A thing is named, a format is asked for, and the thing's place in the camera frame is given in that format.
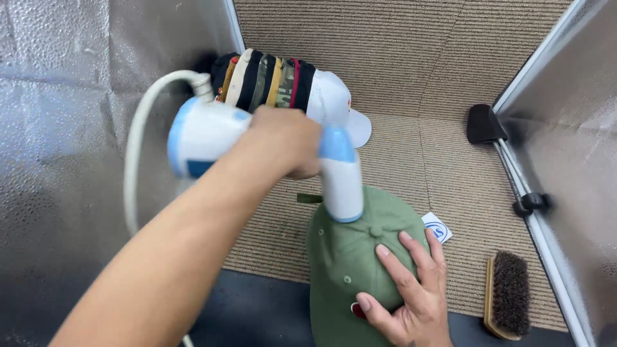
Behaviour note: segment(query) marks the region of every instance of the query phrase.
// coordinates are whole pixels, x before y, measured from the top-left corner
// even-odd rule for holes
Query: cap button
[[[368,233],[370,233],[372,237],[380,237],[384,234],[384,230],[379,226],[374,226],[368,230]]]

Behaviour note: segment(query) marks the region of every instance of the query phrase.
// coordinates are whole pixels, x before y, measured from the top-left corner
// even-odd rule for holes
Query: fingernail
[[[364,312],[371,309],[371,303],[363,296],[358,298],[358,303],[360,304],[360,308],[362,308],[362,311]]]
[[[400,237],[405,240],[405,241],[409,241],[412,240],[412,237],[409,236],[409,234],[407,232],[400,232]]]
[[[382,256],[385,257],[388,254],[390,254],[390,251],[384,245],[377,245],[377,253],[379,253],[379,254],[381,254]]]

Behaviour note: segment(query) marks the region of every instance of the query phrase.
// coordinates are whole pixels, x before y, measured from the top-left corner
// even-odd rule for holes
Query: silver reflective wall
[[[587,339],[617,346],[617,1],[581,1],[498,101]]]
[[[128,240],[123,153],[141,95],[162,75],[238,50],[231,1],[0,1],[0,345],[46,345]],[[140,217],[175,195],[165,142],[189,97],[155,106]]]

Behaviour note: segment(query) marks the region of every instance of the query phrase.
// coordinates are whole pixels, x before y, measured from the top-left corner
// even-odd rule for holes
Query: cap brim
[[[373,126],[371,124],[371,120],[368,119],[367,116],[354,109],[350,109],[349,119],[345,129],[347,129],[347,132],[349,133],[352,146],[354,146],[354,148],[360,148],[364,146],[371,137]]]
[[[316,280],[311,276],[311,283]],[[353,315],[351,307],[346,314],[333,309],[340,303],[329,302],[317,288],[310,289],[310,322],[316,347],[330,346],[392,346],[366,320]]]

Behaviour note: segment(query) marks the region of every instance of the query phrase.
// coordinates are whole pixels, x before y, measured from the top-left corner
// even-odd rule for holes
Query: white sticker
[[[427,228],[431,228],[435,237],[439,240],[439,242],[444,243],[452,237],[452,232],[448,227],[445,226],[437,216],[429,212],[422,216],[422,221]]]

